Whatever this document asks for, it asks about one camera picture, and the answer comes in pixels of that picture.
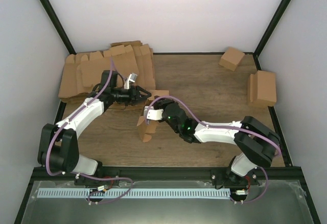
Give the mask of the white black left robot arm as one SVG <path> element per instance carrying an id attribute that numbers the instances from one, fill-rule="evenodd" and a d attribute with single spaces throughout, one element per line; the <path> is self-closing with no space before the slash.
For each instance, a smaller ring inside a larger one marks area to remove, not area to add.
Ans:
<path id="1" fill-rule="evenodd" d="M 131 73 L 122 87 L 117 86 L 121 75 L 114 70 L 102 72 L 83 103 L 67 118 L 56 124 L 46 124 L 41 131 L 37 160 L 45 166 L 49 175 L 65 173 L 86 175 L 91 184 L 99 185 L 104 180 L 100 161 L 83 156 L 79 152 L 78 139 L 82 132 L 113 104 L 134 106 L 145 102 L 151 92 L 135 85 L 137 75 Z"/>

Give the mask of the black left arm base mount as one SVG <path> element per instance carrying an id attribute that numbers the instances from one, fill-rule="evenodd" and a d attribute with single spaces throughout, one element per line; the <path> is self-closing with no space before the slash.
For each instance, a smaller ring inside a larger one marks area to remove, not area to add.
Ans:
<path id="1" fill-rule="evenodd" d="M 75 185 L 76 186 L 86 186 L 86 187 L 99 187 L 102 185 L 108 185 L 109 187 L 117 186 L 119 184 L 119 180 L 110 180 L 110 181 L 104 181 L 104 179 L 111 178 L 110 175 L 108 175 L 105 171 L 96 171 L 95 175 L 85 177 L 85 176 L 79 176 L 78 179 L 75 179 Z"/>

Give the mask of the brown cardboard box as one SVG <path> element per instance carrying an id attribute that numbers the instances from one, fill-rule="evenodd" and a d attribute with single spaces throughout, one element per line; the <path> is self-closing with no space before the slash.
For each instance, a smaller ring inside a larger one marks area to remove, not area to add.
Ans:
<path id="1" fill-rule="evenodd" d="M 152 94 L 152 96 L 150 98 L 147 98 L 147 100 L 145 101 L 145 105 L 137 122 L 137 129 L 142 142 L 149 142 L 151 140 L 152 135 L 155 133 L 156 127 L 159 124 L 159 122 L 155 120 L 148 119 L 147 121 L 145 121 L 145 119 L 147 118 L 147 116 L 145 115 L 146 109 L 157 96 L 169 95 L 168 90 L 150 90 L 150 93 Z"/>

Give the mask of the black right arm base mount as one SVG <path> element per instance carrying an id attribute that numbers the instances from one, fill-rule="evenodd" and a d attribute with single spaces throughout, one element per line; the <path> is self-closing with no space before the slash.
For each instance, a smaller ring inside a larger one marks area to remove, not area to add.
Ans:
<path id="1" fill-rule="evenodd" d="M 233 173 L 227 167 L 217 167 L 210 170 L 210 176 L 212 179 L 212 184 L 216 187 L 246 187 L 248 183 L 250 185 L 258 185 L 258 181 L 251 176 L 251 171 L 246 176 L 242 177 Z"/>

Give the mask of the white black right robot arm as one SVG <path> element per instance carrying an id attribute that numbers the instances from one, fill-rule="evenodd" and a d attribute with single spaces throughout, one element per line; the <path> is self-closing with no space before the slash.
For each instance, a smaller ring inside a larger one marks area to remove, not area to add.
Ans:
<path id="1" fill-rule="evenodd" d="M 147 121 L 166 122 L 188 143 L 236 145 L 241 153 L 231 160 L 226 171 L 226 178 L 234 185 L 256 167 L 270 167 L 275 156 L 282 153 L 279 135 L 252 116 L 230 123 L 200 121 L 184 103 L 171 96 L 156 98 L 144 109 L 144 116 Z"/>

